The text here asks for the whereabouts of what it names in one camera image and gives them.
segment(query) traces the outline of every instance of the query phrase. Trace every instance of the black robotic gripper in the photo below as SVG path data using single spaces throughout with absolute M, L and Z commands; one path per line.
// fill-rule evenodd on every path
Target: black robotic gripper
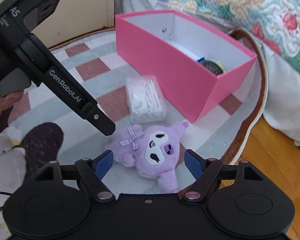
M 292 201 L 247 161 L 224 165 L 186 150 L 185 164 L 196 182 L 181 197 L 118 199 L 101 182 L 112 164 L 111 151 L 74 165 L 47 163 L 3 207 L 10 240 L 288 239 Z M 222 180 L 231 179 L 233 185 L 219 189 Z M 63 180 L 76 180 L 80 190 Z

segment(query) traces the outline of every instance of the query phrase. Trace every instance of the purple plush toy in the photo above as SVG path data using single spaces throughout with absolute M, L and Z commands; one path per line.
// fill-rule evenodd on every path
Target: purple plush toy
M 157 179 L 167 193 L 176 193 L 179 141 L 188 126 L 187 122 L 176 122 L 171 127 L 151 126 L 143 132 L 140 125 L 133 125 L 116 131 L 107 149 L 112 150 L 116 162 L 136 166 L 139 175 Z

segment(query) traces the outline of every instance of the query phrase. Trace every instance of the pink box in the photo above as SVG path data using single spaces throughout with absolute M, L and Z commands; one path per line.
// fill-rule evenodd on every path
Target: pink box
M 236 91 L 257 55 L 222 31 L 172 10 L 118 14 L 118 54 L 141 75 L 155 75 L 163 95 L 190 122 Z M 222 62 L 215 75 L 196 60 Z

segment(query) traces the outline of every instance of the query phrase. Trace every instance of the white fabric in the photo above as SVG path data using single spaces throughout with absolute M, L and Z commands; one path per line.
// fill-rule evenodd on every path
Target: white fabric
M 153 9 L 174 9 L 199 18 L 210 25 L 230 33 L 234 23 L 179 8 L 158 0 L 114 0 L 114 11 L 118 13 Z M 269 92 L 263 112 L 267 123 L 295 140 L 300 147 L 300 74 L 267 45 L 259 42 L 268 68 Z

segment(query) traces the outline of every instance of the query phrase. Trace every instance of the wooden floor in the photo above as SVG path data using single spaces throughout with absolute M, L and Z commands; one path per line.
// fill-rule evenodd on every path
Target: wooden floor
M 288 231 L 292 240 L 300 240 L 300 150 L 281 132 L 272 129 L 262 117 L 253 127 L 239 160 L 253 163 L 293 201 L 296 215 Z

